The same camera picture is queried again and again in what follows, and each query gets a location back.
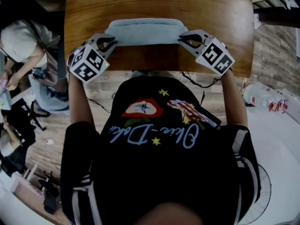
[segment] brown bag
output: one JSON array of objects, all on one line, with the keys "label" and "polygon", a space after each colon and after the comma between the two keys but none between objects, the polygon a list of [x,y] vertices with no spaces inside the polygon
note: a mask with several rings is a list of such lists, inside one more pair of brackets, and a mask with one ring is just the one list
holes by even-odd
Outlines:
[{"label": "brown bag", "polygon": [[47,86],[52,87],[58,91],[66,92],[68,90],[68,81],[67,78],[60,79],[58,77],[58,63],[57,63],[57,50],[46,48],[44,43],[41,41],[38,32],[33,25],[33,23],[29,20],[25,21],[33,30],[33,32],[36,35],[38,43],[42,46],[44,52],[47,56],[47,68],[44,72],[44,78],[35,77],[36,80],[38,80],[39,83]]}]

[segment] black sleeve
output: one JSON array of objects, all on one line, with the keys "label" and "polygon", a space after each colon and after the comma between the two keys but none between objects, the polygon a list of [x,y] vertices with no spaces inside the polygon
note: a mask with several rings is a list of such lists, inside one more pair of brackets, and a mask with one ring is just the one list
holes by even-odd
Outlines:
[{"label": "black sleeve", "polygon": [[[258,182],[258,196],[255,198],[255,201],[257,201],[260,197],[261,184],[258,163],[256,160],[256,155],[249,129],[241,125],[227,125],[223,126],[221,128],[221,131],[223,133],[223,136],[226,137],[226,141],[229,146],[234,147],[235,143],[240,143],[239,156],[241,156],[242,158],[246,158],[252,164]],[[253,177],[247,164],[244,165],[245,168],[239,169],[239,180],[242,193],[242,207],[240,211],[240,218],[242,218],[250,208],[254,195]]]},{"label": "black sleeve", "polygon": [[88,122],[72,124],[66,131],[60,170],[60,199],[63,212],[73,223],[73,187],[89,172],[99,137],[99,133]]}]

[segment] person wearing black shirt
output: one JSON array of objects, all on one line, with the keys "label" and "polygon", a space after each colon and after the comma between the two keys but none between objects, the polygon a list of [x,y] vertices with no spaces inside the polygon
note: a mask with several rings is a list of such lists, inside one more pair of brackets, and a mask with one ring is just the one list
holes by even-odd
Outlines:
[{"label": "person wearing black shirt", "polygon": [[259,198],[260,179],[231,70],[222,86],[226,126],[177,79],[133,77],[116,92],[99,134],[83,85],[70,74],[60,178],[70,222],[237,224]]}]

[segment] white t-shirt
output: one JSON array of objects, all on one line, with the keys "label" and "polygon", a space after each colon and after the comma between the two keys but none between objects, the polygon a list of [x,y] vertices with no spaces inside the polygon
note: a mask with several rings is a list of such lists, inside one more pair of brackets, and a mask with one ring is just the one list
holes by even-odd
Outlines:
[{"label": "white t-shirt", "polygon": [[[60,37],[54,32],[49,31],[45,26],[33,22],[42,42],[46,47],[53,47],[58,44]],[[34,31],[28,24],[22,21],[13,22],[11,25],[2,29],[1,41],[3,50],[17,62],[26,62],[37,45]],[[46,54],[35,66],[40,67],[47,63]]]}]

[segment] wooden floor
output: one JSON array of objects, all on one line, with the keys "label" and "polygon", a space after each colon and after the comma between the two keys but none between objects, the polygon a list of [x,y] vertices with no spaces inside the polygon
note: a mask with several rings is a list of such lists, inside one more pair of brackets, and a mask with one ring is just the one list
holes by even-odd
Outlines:
[{"label": "wooden floor", "polygon": [[[181,72],[173,72],[180,79]],[[129,79],[131,72],[107,72],[95,82],[86,86],[87,96],[96,100],[107,109],[112,106],[112,96],[119,85]],[[197,73],[193,79],[202,85],[212,82],[214,75]],[[240,87],[242,78],[236,78]],[[248,83],[260,81],[273,88],[287,88],[300,95],[300,64],[296,58],[295,28],[262,25],[255,31],[255,48],[252,75]],[[187,86],[193,91],[198,100],[201,100],[202,89],[191,84]],[[218,82],[209,89],[205,89],[206,97],[202,106],[212,114],[225,121],[225,108],[221,83]],[[109,114],[98,105],[91,104],[97,131],[101,133]],[[47,127],[42,132],[37,129],[37,142],[32,145],[26,157],[26,165],[32,168],[38,164],[39,172],[52,171],[57,178],[60,176],[60,161],[63,149],[64,135],[70,124],[69,117],[51,115],[40,119]],[[53,139],[54,144],[46,145],[45,140]]]}]

